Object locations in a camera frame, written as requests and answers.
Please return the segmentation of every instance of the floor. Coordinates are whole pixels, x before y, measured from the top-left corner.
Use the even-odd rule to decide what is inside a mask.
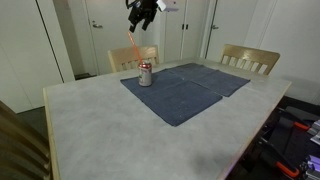
[[[48,128],[46,121],[46,113],[44,107],[33,109],[30,111],[19,113],[18,116],[21,120],[30,124],[37,130],[43,137],[48,139]]]

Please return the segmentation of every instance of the dark blue cloth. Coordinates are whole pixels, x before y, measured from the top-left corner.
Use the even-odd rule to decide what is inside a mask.
[[[222,99],[207,88],[183,80],[168,70],[154,73],[152,78],[149,87],[140,86],[137,77],[121,80],[121,83],[172,126],[180,125]]]
[[[239,88],[247,84],[250,80],[243,79],[221,71],[215,71],[191,80],[211,91],[225,97],[230,97]]]
[[[141,98],[171,126],[178,126],[220,101],[222,96],[190,81],[183,81]]]
[[[177,66],[174,68],[168,69],[168,71],[182,77],[184,80],[191,80],[194,78],[202,77],[206,74],[215,72],[216,70],[207,68],[203,65],[189,63],[182,66]]]
[[[249,80],[194,63],[152,74],[152,85],[138,78],[121,80],[134,95],[172,126],[178,126],[222,99]]]

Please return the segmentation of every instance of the wooden chair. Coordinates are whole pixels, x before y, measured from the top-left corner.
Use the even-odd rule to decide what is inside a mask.
[[[269,75],[279,53],[226,44],[220,62],[241,69]]]
[[[49,143],[0,101],[0,179],[51,179]]]
[[[158,46],[139,46],[139,53],[143,60],[149,59],[152,65],[159,64]],[[133,47],[108,51],[112,71],[119,72],[138,67],[139,58]]]

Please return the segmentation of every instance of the aluminum can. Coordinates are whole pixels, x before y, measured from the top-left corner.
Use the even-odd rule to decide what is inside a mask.
[[[152,64],[144,60],[139,64],[139,84],[140,86],[150,86],[152,84]]]

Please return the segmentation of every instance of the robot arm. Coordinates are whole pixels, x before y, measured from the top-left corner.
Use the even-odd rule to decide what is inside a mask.
[[[175,0],[134,0],[130,4],[129,0],[126,0],[127,9],[132,8],[128,18],[131,22],[129,30],[134,32],[136,25],[143,19],[142,29],[146,30],[150,22],[153,22],[157,9],[160,11],[177,11],[175,4]]]

